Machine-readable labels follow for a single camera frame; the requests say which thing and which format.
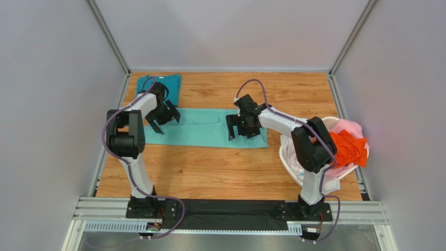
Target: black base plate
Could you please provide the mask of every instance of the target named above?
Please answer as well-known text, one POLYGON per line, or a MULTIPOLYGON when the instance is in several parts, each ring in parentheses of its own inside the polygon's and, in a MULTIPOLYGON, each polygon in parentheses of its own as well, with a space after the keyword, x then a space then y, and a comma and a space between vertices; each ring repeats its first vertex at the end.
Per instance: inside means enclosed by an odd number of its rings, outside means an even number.
POLYGON ((312 214, 303 215, 298 211, 299 203, 283 202, 280 204, 282 209, 281 218, 284 221, 320 221, 320 215, 326 221, 333 221, 333 216, 331 214, 330 204, 323 203, 319 209, 317 209, 312 214))

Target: wooden table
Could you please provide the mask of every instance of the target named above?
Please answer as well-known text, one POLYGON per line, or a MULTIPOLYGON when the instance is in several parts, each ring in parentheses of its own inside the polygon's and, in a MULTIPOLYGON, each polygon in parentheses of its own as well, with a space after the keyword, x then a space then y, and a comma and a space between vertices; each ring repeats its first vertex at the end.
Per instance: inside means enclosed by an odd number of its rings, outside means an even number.
MULTIPOLYGON (((133 73, 124 104, 135 97, 136 83, 145 75, 133 73)), ((311 118, 337 116, 324 73, 183 72, 179 107, 235 109, 234 96, 246 80, 257 78, 266 88, 268 102, 280 111, 311 118)), ((262 90, 248 84, 241 96, 250 94, 264 103, 262 90)), ((266 149, 225 149, 199 146, 147 145, 147 173, 158 195, 183 199, 296 200, 300 187, 279 159, 280 134, 268 130, 266 149)), ((354 173, 341 180, 341 190, 332 193, 341 200, 360 201, 354 173)), ((130 184, 123 166, 109 156, 96 196, 129 197, 130 184)))

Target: gray wall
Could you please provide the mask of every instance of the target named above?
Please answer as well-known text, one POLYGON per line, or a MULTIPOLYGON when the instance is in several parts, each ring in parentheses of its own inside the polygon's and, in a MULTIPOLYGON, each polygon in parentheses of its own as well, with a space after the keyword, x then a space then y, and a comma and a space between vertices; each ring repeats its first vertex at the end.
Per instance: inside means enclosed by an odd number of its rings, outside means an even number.
POLYGON ((367 0, 97 0, 132 69, 328 70, 367 0))
POLYGON ((0 249, 60 250, 124 75, 76 1, 2 1, 0 249))
POLYGON ((399 250, 445 250, 446 2, 378 2, 336 76, 399 250))

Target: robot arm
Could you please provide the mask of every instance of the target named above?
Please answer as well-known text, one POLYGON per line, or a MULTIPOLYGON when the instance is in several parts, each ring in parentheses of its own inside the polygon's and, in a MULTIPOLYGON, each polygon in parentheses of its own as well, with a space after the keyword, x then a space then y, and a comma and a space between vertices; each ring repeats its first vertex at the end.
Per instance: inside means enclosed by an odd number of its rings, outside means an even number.
POLYGON ((226 116, 228 124, 229 140, 235 138, 234 126, 238 134, 248 138, 260 134, 260 127, 277 131, 293 140, 296 156, 304 168, 304 184, 299 195, 309 207, 319 207, 323 203, 323 197, 319 192, 319 184, 322 172, 331 162, 330 155, 322 147, 320 142, 311 141, 312 133, 302 123, 308 124, 322 138, 324 143, 336 154, 336 146, 320 118, 303 119, 291 115, 278 116, 279 111, 273 107, 267 109, 265 104, 260 106, 249 95, 245 95, 235 101, 239 113, 226 116))
MULTIPOLYGON (((154 194, 153 184, 147 175, 142 152, 146 145, 144 135, 144 125, 142 118, 145 118, 150 126, 157 133, 163 133, 160 126, 176 119, 180 121, 180 113, 169 100, 164 101, 166 88, 161 83, 155 83, 149 93, 145 94, 132 107, 124 110, 115 119, 111 121, 106 131, 106 144, 108 148, 116 155, 122 157, 130 163, 131 174, 127 164, 120 160, 125 167, 127 177, 131 185, 131 196, 135 198, 145 198, 137 190, 134 184, 143 192, 154 194), (128 127, 128 131, 119 131, 118 129, 128 127)), ((109 119, 117 110, 109 110, 107 119, 109 119)))

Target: cable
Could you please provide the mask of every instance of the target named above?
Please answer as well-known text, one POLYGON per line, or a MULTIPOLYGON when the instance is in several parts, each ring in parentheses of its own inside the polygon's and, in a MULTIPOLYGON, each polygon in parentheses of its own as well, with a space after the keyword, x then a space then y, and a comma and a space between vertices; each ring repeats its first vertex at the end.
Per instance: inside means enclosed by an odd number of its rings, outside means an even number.
POLYGON ((260 87, 262 87, 263 98, 265 99, 265 106, 266 106, 266 108, 267 108, 270 112, 272 112, 272 113, 275 114, 275 115, 279 115, 279 116, 281 116, 281 117, 283 117, 283 118, 285 118, 285 119, 287 119, 287 120, 290 120, 290 121, 293 121, 293 122, 295 122, 295 123, 299 123, 299 124, 305 126, 305 127, 306 127, 306 128, 307 128, 307 129, 308 129, 308 130, 309 130, 309 131, 316 137, 316 139, 321 143, 321 145, 322 145, 322 146, 324 147, 324 149, 327 151, 328 155, 330 155, 331 159, 333 160, 333 163, 332 163, 329 167, 327 167, 324 171, 322 171, 322 176, 321 176, 321 180, 320 180, 320 184, 319 184, 319 193, 320 193, 323 197, 325 197, 325 198, 335 198, 335 199, 337 199, 337 201, 338 201, 338 213, 337 213, 337 215, 336 215, 336 220, 334 221, 334 225, 333 225, 333 228, 331 229, 330 233, 328 233, 327 236, 325 236, 324 238, 322 238, 322 239, 316 241, 316 243, 322 242, 322 241, 328 239, 328 238, 331 236, 331 234, 332 234, 333 231, 335 230, 336 226, 338 225, 338 221, 339 221, 339 213, 340 213, 340 209, 341 209, 341 199, 339 199, 338 196, 335 196, 335 195, 325 195, 325 194, 322 192, 322 188, 323 188, 323 186, 324 186, 324 179, 325 179, 325 174, 326 174, 326 172, 327 172, 328 170, 334 168, 334 167, 337 166, 337 164, 338 164, 338 162, 336 161, 335 155, 330 151, 330 149, 328 148, 328 146, 327 146, 327 145, 325 144, 325 142, 320 138, 320 136, 315 132, 315 130, 314 130, 311 126, 309 126, 307 123, 303 123, 302 121, 297 120, 297 119, 294 119, 294 118, 292 118, 292 117, 290 117, 290 116, 288 116, 288 115, 286 115, 286 114, 284 114, 284 113, 281 113, 281 112, 279 112, 279 111, 274 111, 274 110, 270 107, 270 105, 268 104, 268 99, 267 99, 267 97, 266 97, 265 87, 263 86, 263 84, 262 84, 262 82, 261 82, 260 80, 258 80, 258 79, 256 79, 256 78, 253 78, 253 79, 250 79, 250 80, 246 81, 242 86, 240 86, 240 89, 239 89, 239 91, 237 92, 236 98, 239 97, 239 94, 240 94, 241 90, 244 88, 244 86, 245 86, 246 84, 248 84, 249 82, 252 82, 252 81, 255 81, 255 82, 259 83, 259 84, 260 84, 260 87))
POLYGON ((185 211, 186 211, 186 206, 184 205, 184 202, 183 202, 182 200, 176 198, 176 197, 171 197, 171 196, 155 196, 155 195, 150 195, 150 194, 144 192, 143 190, 141 190, 141 189, 139 188, 138 184, 136 184, 135 180, 133 179, 133 175, 132 175, 132 172, 131 172, 130 162, 128 162, 126 159, 124 159, 124 158, 122 158, 122 157, 116 155, 115 153, 113 153, 113 152, 110 150, 110 148, 108 148, 107 143, 106 143, 106 141, 105 141, 106 132, 107 132, 107 127, 110 125, 110 123, 112 122, 112 120, 113 120, 115 117, 117 117, 117 116, 118 116, 121 112, 123 112, 124 110, 127 110, 127 109, 131 108, 133 105, 135 105, 136 102, 138 102, 141 98, 143 98, 143 97, 144 97, 144 96, 145 96, 145 95, 146 95, 146 94, 153 88, 153 86, 155 85, 155 77, 153 77, 153 76, 147 78, 146 81, 144 81, 144 84, 143 84, 142 86, 144 87, 144 86, 146 85, 147 81, 150 80, 150 79, 153 80, 153 81, 152 81, 152 85, 151 85, 151 86, 150 86, 150 87, 149 87, 149 88, 148 88, 148 89, 147 89, 141 96, 138 96, 136 99, 134 99, 134 100, 133 100, 130 104, 128 104, 127 106, 122 107, 121 109, 117 110, 112 116, 110 116, 110 118, 108 118, 107 122, 105 122, 105 125, 104 125, 104 127, 102 128, 102 145, 104 145, 105 150, 106 150, 111 156, 113 156, 113 157, 119 159, 120 161, 124 162, 124 163, 127 165, 127 170, 128 170, 128 174, 129 174, 130 181, 131 181, 132 185, 133 185, 134 187, 136 187, 136 190, 137 190, 138 192, 140 192, 141 194, 143 194, 144 196, 149 197, 149 198, 176 200, 176 201, 178 201, 178 203, 181 204, 181 206, 183 207, 183 208, 182 208, 182 212, 181 212, 181 217, 180 217, 180 219, 178 220, 178 222, 177 222, 172 228, 170 228, 167 232, 165 232, 165 233, 163 233, 163 234, 160 234, 160 235, 157 235, 157 236, 154 236, 154 237, 151 238, 151 239, 159 239, 159 238, 165 237, 165 236, 169 235, 170 233, 172 233, 172 231, 174 231, 174 230, 179 226, 179 224, 183 221, 183 219, 184 219, 184 213, 185 213, 185 211))

